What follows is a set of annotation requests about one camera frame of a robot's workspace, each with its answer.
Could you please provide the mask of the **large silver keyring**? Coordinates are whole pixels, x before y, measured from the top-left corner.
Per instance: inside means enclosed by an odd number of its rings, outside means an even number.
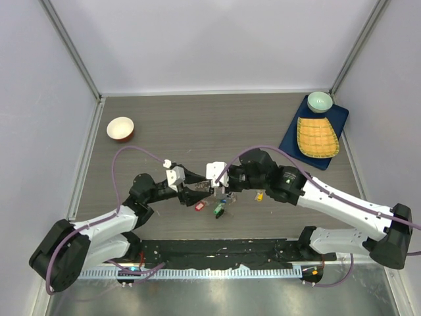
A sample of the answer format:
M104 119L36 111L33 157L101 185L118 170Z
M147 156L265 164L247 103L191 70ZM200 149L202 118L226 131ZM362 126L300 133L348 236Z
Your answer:
M195 191L207 191L210 187L210 182L209 181L204 181L204 182L200 182L200 183L196 183L194 184L194 190ZM228 190L227 194L221 194L220 192L217 192L216 194L214 194L214 190L212 189L212 195L203 199L202 201L206 204L206 205L213 205L213 204L219 204L221 203L221 199L227 199L227 204L232 204L234 202L236 202L237 200L237 196L235 192L230 192Z

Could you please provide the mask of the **red key tag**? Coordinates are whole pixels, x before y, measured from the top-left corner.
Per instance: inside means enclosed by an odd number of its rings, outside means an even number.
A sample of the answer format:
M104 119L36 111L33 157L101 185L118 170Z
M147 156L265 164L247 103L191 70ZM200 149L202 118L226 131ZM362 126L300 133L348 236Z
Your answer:
M196 211L200 211L200 210L202 210L205 206L206 206L206 204L205 204L205 203L203 203L203 202L201 201L201 202L199 202L199 203L195 206L195 210L196 210Z

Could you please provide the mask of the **green key tag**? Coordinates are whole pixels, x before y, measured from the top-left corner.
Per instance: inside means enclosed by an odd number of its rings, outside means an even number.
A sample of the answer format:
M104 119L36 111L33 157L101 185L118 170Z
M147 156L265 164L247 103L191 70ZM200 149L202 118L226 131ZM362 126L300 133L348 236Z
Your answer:
M223 203L219 203L215 208L214 208L214 215L216 215L219 212L225 212L225 207Z

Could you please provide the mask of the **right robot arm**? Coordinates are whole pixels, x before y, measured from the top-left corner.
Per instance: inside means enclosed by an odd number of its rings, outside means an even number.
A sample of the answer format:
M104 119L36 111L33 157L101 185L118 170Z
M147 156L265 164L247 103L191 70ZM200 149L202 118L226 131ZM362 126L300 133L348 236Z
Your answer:
M297 243L303 259L350 253L367 255L390 269L404 268L412 238L412 212L406 205L388 207L351 196L298 166L278 165L260 148L243 152L238 160L238 166L207 165L206 177L212 187L230 192L262 190L275 201L319 211L350 226L333 230L305 227Z

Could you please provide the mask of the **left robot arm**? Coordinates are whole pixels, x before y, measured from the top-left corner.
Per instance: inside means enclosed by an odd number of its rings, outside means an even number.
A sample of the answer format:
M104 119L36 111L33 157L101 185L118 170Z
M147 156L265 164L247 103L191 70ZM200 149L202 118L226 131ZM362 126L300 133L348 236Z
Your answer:
M163 166L163 181L155 182L147 173L137 175L128 197L118 200L115 210L82 222L61 219L50 228L29 259L49 295L65 291L82 271L102 262L118 258L134 262L140 246L130 234L151 218L152 203L175 198L192 206L209 197L218 184L212 165L207 165L205 175L169 160Z

